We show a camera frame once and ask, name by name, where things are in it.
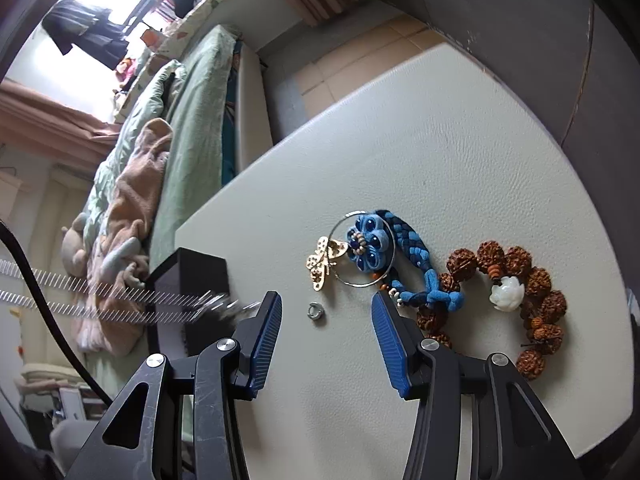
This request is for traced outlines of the blue braided flower keychain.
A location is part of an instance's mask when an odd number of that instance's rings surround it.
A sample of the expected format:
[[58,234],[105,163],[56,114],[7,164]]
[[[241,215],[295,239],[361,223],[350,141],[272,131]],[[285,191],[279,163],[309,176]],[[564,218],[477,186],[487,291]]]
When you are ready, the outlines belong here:
[[[456,312],[463,307],[464,296],[454,286],[446,290],[431,264],[431,254],[420,235],[407,222],[386,209],[357,214],[346,232],[349,260],[361,273],[383,274],[380,279],[396,304],[413,308],[444,308]],[[424,289],[412,292],[401,281],[395,260],[403,256],[418,269]]]

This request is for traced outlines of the gold butterfly brooch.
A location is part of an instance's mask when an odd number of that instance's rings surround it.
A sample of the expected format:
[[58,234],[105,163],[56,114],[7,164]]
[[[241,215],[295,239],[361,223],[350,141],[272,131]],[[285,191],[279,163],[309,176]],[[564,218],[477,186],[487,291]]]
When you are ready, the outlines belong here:
[[314,252],[307,257],[305,263],[312,289],[315,292],[320,292],[323,288],[326,278],[330,275],[331,268],[334,266],[334,261],[342,258],[347,249],[347,243],[342,240],[334,240],[334,238],[327,236],[322,236],[318,239]]

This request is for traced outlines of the black jewelry box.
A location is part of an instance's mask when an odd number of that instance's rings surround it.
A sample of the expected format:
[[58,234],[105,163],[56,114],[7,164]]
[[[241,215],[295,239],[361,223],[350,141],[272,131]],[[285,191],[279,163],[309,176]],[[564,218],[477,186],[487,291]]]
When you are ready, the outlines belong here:
[[145,329],[149,352],[172,360],[196,356],[232,333],[232,319],[224,317],[223,308],[196,312],[217,295],[230,292],[223,258],[178,248],[152,272],[146,288],[152,292],[152,302],[145,311],[169,316],[168,321]]

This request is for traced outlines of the pink fleece blanket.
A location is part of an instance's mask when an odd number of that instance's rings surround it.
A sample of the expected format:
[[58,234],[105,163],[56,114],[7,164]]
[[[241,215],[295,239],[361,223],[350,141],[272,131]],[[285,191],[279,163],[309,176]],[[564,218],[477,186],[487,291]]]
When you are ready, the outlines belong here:
[[149,256],[143,243],[152,231],[173,136],[171,126],[162,118],[147,122],[115,180],[104,230],[96,238],[87,263],[92,291],[86,298],[86,309],[92,314],[142,311],[130,300],[99,295],[98,288],[134,288],[149,275]]

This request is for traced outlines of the plush toy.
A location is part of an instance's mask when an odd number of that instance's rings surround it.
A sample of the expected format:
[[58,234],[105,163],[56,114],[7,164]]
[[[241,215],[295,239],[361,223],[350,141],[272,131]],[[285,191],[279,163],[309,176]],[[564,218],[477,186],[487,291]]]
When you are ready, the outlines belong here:
[[61,260],[66,273],[74,278],[87,276],[88,252],[84,243],[87,214],[81,212],[70,226],[62,227]]

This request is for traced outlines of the green bed quilt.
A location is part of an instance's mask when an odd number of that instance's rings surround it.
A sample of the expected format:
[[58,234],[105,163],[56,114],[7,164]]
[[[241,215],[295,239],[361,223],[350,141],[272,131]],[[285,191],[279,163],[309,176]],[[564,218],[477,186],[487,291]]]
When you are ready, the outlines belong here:
[[234,177],[234,163],[224,162],[224,103],[235,88],[229,81],[236,37],[216,26],[188,53],[183,62],[171,60],[142,91],[111,153],[99,164],[84,213],[84,244],[93,267],[99,241],[106,234],[107,209],[115,184],[134,151],[147,122],[163,118],[174,130],[162,194],[152,224],[149,248],[156,268],[175,249],[175,234],[195,211]]

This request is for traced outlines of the flattened cardboard sheets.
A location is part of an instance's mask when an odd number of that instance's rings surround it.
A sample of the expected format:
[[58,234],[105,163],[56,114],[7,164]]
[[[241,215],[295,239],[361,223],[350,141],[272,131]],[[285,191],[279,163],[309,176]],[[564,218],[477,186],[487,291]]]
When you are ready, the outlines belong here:
[[407,14],[341,44],[295,74],[306,116],[311,119],[397,65],[446,41]]

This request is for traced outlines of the floral window seat cushion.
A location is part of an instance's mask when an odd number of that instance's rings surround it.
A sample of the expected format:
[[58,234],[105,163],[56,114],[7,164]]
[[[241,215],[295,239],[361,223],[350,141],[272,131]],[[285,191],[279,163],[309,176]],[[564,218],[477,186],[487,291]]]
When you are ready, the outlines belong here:
[[[158,6],[167,4],[174,10],[171,0],[151,0]],[[132,74],[127,78],[124,88],[115,96],[113,122],[121,125],[134,107],[134,102],[155,74],[169,61],[178,60],[187,47],[192,44],[196,34],[204,27],[205,22],[213,14],[213,10],[228,0],[195,0],[193,9],[184,18],[177,18],[157,32],[149,31],[150,43],[132,62]]]

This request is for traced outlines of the pink curtain left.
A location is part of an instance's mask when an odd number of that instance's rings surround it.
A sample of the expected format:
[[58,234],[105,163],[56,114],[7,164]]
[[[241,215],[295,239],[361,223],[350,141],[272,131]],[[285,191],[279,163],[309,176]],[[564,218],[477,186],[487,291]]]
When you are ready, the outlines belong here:
[[76,169],[95,172],[114,148],[119,126],[1,81],[1,142]]

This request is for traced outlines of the dark hanging clothes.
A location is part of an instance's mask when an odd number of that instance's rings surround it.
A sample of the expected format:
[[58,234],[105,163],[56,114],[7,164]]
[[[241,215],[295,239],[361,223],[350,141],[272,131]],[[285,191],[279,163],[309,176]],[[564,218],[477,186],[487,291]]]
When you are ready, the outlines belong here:
[[41,27],[62,55],[78,47],[114,70],[126,56],[129,42],[122,25],[110,20],[111,11],[84,6],[76,0],[60,0],[41,21]]

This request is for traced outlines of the white bed frame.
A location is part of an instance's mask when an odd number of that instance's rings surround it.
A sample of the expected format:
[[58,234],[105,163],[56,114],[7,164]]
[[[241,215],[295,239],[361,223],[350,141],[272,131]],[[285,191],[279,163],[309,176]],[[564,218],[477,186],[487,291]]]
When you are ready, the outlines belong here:
[[235,101],[235,169],[239,174],[273,147],[262,66],[246,44],[240,49]]

